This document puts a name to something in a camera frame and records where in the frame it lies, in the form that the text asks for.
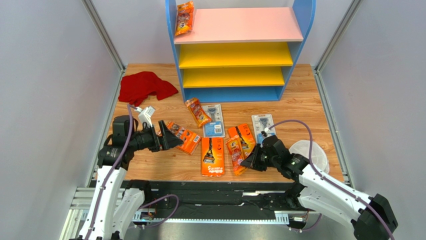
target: blue side panel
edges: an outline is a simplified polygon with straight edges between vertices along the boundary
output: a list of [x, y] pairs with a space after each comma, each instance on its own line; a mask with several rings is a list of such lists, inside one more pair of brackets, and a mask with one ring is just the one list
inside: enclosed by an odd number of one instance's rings
[[182, 85], [183, 71], [179, 69], [179, 55], [181, 53], [181, 46], [175, 45], [175, 24], [176, 16], [178, 14], [178, 7], [176, 0], [165, 0], [165, 18], [167, 21], [168, 36], [170, 38], [171, 49], [173, 51], [174, 64], [176, 65], [177, 77], [179, 78], [180, 92], [182, 93], [183, 101], [185, 101], [185, 91]]
[[288, 48], [290, 50], [291, 58], [293, 58], [293, 66], [281, 67], [282, 76], [285, 79], [284, 87], [281, 93], [278, 95], [279, 99], [283, 96], [284, 90], [289, 83], [290, 76], [295, 69], [296, 63], [301, 55], [302, 48], [305, 45], [306, 39], [308, 38], [309, 32], [311, 31], [312, 24], [314, 23], [315, 9], [317, 3], [316, 0], [294, 0], [293, 11], [296, 16], [297, 23], [299, 24], [300, 31], [303, 35], [302, 42], [288, 42]]
[[278, 101], [282, 86], [185, 88], [188, 99], [202, 103]]

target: red cloth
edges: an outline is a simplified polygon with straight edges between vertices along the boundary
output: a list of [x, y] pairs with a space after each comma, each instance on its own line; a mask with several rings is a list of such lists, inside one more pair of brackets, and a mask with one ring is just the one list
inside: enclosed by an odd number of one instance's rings
[[157, 100], [163, 100], [177, 93], [170, 82], [161, 80], [152, 71], [142, 71], [123, 77], [118, 100], [137, 107], [148, 95], [156, 95]]

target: white wall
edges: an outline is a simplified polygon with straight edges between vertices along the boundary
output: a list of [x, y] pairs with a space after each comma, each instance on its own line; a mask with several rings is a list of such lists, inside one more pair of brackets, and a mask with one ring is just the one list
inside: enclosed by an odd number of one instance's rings
[[322, 73], [354, 185], [425, 239], [426, 2], [365, 0]]
[[57, 240], [120, 73], [80, 0], [0, 1], [0, 233]]
[[[124, 64], [173, 63], [166, 0], [92, 0]], [[194, 0], [195, 8], [290, 7], [294, 0]], [[317, 0], [298, 63], [316, 65], [352, 0]]]

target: robotic hand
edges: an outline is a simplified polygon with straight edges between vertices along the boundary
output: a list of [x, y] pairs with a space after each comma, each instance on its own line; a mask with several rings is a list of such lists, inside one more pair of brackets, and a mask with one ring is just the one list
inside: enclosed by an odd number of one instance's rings
[[98, 153], [99, 169], [95, 197], [77, 240], [124, 239], [135, 212], [146, 200], [150, 202], [152, 198], [151, 185], [148, 181], [131, 180], [123, 193], [121, 203], [116, 208], [117, 195], [135, 151], [149, 149], [151, 152], [158, 152], [184, 143], [167, 129], [162, 120], [158, 122], [161, 136], [157, 135], [150, 119], [153, 111], [147, 113], [138, 108], [136, 111], [144, 117], [143, 130], [137, 131], [138, 121], [130, 117], [129, 108], [129, 115], [114, 119], [112, 134], [108, 136], [104, 147]]
[[308, 158], [291, 154], [276, 135], [265, 138], [262, 147], [257, 144], [241, 165], [257, 171], [273, 167], [285, 178], [294, 180], [286, 191], [289, 207], [304, 207], [324, 214], [353, 229], [358, 240], [393, 239], [398, 222], [385, 197], [380, 194], [371, 197], [318, 171]]

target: wooden table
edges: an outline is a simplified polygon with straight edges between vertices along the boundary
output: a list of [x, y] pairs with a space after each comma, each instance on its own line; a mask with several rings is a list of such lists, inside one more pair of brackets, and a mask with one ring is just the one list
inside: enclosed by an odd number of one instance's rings
[[[129, 64], [126, 75], [142, 71], [156, 73], [161, 79], [169, 81], [180, 91], [176, 68], [173, 64]], [[156, 109], [152, 116], [152, 122], [156, 124], [157, 128], [159, 120], [164, 120], [165, 122], [173, 121], [203, 136], [203, 129], [196, 126], [196, 122], [183, 103], [180, 93], [161, 101], [158, 101], [155, 96], [150, 96], [140, 107], [144, 108], [149, 105]], [[222, 103], [221, 106], [226, 130], [230, 127], [247, 123], [253, 132], [251, 116], [254, 114], [272, 114], [275, 123], [286, 119], [304, 121], [312, 130], [313, 140], [327, 154], [330, 164], [329, 174], [337, 180], [343, 181], [342, 170], [310, 65], [297, 65], [281, 101], [232, 102]], [[127, 103], [117, 102], [113, 118], [127, 114]], [[138, 114], [133, 112], [133, 117], [138, 119]], [[282, 140], [287, 148], [299, 140], [309, 139], [307, 130], [299, 123], [278, 125], [276, 132], [278, 138]], [[281, 176], [274, 168], [269, 168], [264, 172], [248, 169], [241, 176], [235, 176], [232, 171], [229, 154], [225, 154], [225, 175], [221, 177], [201, 176], [200, 145], [193, 155], [188, 155], [179, 149], [155, 153], [149, 150], [137, 151], [130, 162], [125, 178], [127, 180], [141, 179], [150, 181], [292, 182], [292, 180]]]

